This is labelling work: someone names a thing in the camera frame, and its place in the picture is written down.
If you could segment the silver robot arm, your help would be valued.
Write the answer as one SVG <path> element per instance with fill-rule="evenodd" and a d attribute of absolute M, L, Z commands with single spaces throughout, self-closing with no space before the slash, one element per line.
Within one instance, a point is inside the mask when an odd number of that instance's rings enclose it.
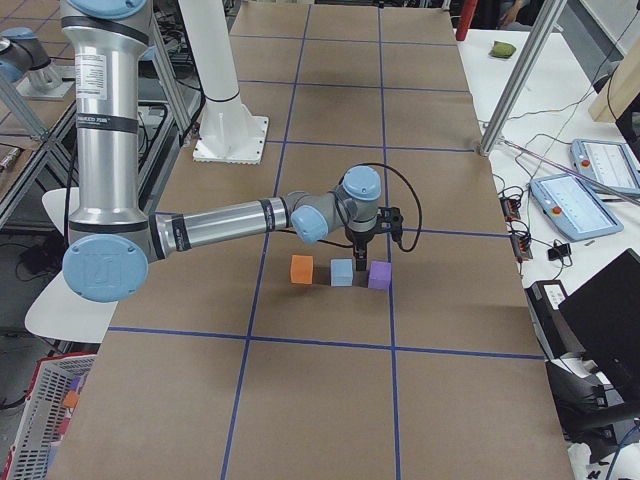
<path fill-rule="evenodd" d="M 79 204 L 62 262 L 79 297 L 110 303 L 134 294 L 150 265 L 174 252 L 292 229 L 304 242 L 343 229 L 358 269 L 382 232 L 381 180 L 350 168 L 322 195 L 297 191 L 196 214 L 157 211 L 170 163 L 143 152 L 139 64 L 153 54 L 166 98 L 180 101 L 149 1 L 64 1 L 61 27 L 75 52 Z"/>
<path fill-rule="evenodd" d="M 1 32 L 1 74 L 11 83 L 27 76 L 40 91 L 60 85 L 52 60 L 33 30 L 14 27 Z"/>

